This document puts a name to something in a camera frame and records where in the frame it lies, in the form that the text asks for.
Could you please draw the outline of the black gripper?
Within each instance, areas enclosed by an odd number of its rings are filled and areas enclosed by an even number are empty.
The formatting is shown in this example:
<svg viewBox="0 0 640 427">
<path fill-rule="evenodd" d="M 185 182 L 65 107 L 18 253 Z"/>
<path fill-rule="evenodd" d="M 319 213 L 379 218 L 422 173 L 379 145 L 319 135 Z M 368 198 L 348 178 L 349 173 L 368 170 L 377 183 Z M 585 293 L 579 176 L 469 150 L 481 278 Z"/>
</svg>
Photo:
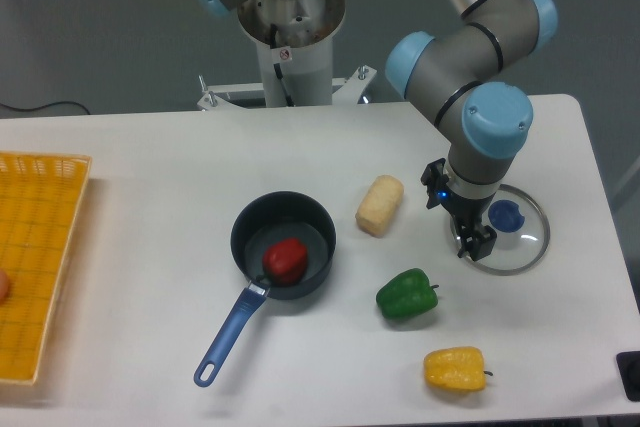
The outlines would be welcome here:
<svg viewBox="0 0 640 427">
<path fill-rule="evenodd" d="M 481 260 L 491 254 L 497 240 L 496 231 L 482 223 L 482 216 L 493 196 L 471 199 L 453 192 L 446 186 L 444 166 L 444 158 L 435 160 L 425 167 L 420 178 L 427 192 L 426 208 L 432 209 L 441 204 L 452 217 L 459 238 L 459 258 Z"/>
</svg>

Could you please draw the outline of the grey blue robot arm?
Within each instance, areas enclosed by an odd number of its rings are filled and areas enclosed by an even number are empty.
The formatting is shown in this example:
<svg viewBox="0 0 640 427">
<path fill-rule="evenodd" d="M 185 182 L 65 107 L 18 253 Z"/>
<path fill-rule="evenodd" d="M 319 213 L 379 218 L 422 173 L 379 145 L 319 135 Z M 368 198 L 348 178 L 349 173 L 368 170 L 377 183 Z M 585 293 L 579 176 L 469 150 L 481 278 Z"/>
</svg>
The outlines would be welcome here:
<svg viewBox="0 0 640 427">
<path fill-rule="evenodd" d="M 213 15 L 237 14 L 256 46 L 268 106 L 330 102 L 332 39 L 345 0 L 199 1 Z M 553 0 L 451 2 L 462 27 L 444 38 L 407 35 L 389 54 L 385 75 L 449 141 L 448 156 L 426 167 L 422 183 L 429 206 L 450 214 L 460 255 L 480 260 L 497 240 L 484 213 L 533 121 L 529 98 L 497 75 L 547 44 L 558 14 Z"/>
</svg>

